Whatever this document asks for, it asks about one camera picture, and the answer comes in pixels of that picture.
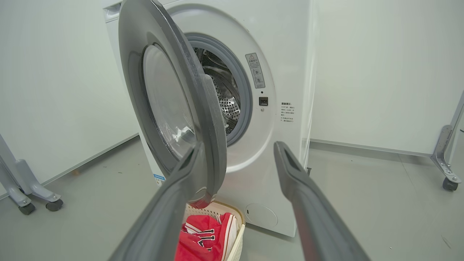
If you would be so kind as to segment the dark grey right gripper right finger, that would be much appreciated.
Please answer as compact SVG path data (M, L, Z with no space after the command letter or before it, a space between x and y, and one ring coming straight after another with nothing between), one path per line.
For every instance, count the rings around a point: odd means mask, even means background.
M282 193L292 204L305 261L370 261L287 144L274 143L274 159Z

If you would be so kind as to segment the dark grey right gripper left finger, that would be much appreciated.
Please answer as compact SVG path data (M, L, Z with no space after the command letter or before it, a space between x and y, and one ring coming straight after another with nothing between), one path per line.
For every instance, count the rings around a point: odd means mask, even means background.
M187 204L209 204L204 142L190 148L128 231L109 261L174 261Z

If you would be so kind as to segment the red jersey white lettering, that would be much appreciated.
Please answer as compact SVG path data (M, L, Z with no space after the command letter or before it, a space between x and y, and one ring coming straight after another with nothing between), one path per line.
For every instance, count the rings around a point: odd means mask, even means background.
M174 261L220 261L214 241L184 231L179 233Z

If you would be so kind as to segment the red jersey striped trim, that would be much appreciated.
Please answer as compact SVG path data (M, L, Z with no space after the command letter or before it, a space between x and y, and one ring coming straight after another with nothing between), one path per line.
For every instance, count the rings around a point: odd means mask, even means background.
M236 216L229 212L214 217L189 215L181 231L214 241L218 254L221 254L220 261L226 261L237 238L239 224Z

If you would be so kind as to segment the black glass washer door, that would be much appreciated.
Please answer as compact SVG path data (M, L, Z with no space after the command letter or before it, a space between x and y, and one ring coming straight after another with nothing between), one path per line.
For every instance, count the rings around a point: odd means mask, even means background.
M165 177L197 150L194 194L205 208L225 179L227 135L212 78L187 37L157 0L123 0L118 38L121 65L141 132Z

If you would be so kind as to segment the cream perforated laundry basket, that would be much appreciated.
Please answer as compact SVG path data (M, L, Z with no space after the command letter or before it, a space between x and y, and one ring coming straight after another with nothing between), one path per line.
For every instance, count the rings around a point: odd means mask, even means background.
M225 203L213 202L208 207L203 209L194 208L190 205L186 206L185 214L183 218L183 224L187 221L189 215L210 215L216 216L218 214L225 214L229 212L236 216L237 223L239 224L239 231L237 233L237 238L233 244L232 250L226 259L226 261L239 261L241 256L241 251L243 247L243 235L245 232L245 219L243 214L235 207L229 206Z

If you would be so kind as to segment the white front-load washing machine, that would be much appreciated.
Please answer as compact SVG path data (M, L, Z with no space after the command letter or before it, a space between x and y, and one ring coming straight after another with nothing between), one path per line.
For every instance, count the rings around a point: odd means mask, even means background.
M227 167L214 200L237 208L246 223L294 237L297 224L281 191L274 143L287 144L298 162L306 165L314 94L314 2L157 1L187 37L219 100ZM122 4L123 0L106 0L103 16L126 86L118 38ZM254 86L245 57L250 53L257 53L265 88ZM282 102L295 106L293 123L280 121ZM138 132L152 175L164 176L149 154L139 123Z

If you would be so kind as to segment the printed text notice sticker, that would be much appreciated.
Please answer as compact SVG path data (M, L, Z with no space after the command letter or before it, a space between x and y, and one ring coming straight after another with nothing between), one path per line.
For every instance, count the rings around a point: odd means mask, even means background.
M295 117L295 106L291 103L282 102L280 107L280 121L293 123Z

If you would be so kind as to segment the white partition panel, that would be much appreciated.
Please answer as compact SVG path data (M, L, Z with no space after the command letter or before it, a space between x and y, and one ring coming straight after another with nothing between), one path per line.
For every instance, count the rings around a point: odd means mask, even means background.
M106 0L0 0L0 135L48 183L138 133Z
M464 0L320 0L311 140L431 155L464 91Z

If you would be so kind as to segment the grey warning sticker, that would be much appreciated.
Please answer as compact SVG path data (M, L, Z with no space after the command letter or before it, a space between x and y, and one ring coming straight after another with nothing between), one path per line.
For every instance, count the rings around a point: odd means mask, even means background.
M265 88L265 79L262 74L262 69L260 61L257 57L257 53L246 54L245 57L252 73L255 88Z

